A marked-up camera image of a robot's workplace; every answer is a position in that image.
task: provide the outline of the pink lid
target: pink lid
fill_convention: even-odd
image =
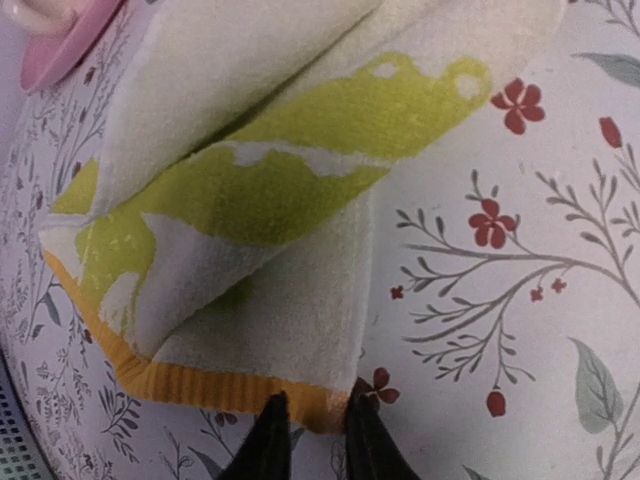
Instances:
[[[90,0],[67,34],[33,37],[22,60],[22,89],[33,92],[66,77],[100,38],[122,2]]]

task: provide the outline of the mesh vent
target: mesh vent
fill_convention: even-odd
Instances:
[[[16,400],[1,354],[0,480],[54,480]]]

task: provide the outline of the red flower bud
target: red flower bud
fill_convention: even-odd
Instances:
[[[618,126],[611,117],[600,119],[600,130],[602,131],[602,136],[609,145],[613,148],[622,147],[622,136],[620,135],[620,130],[618,130]]]
[[[487,397],[487,409],[492,417],[502,417],[507,413],[507,401],[501,392],[494,390]]]

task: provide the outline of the folded towel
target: folded towel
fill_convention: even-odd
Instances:
[[[161,7],[100,159],[41,240],[133,396],[258,413],[285,390],[293,420],[338,431],[371,187],[427,161],[547,43],[564,2],[388,0],[364,19],[375,2],[264,3]]]

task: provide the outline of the floral surface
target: floral surface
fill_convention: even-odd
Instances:
[[[356,388],[425,479],[640,478],[636,3],[569,3],[544,58],[378,191]],[[155,8],[30,97],[0,171],[0,339],[64,480],[213,479],[253,422],[128,396],[37,239]],[[294,478],[346,479],[339,438],[291,436]]]

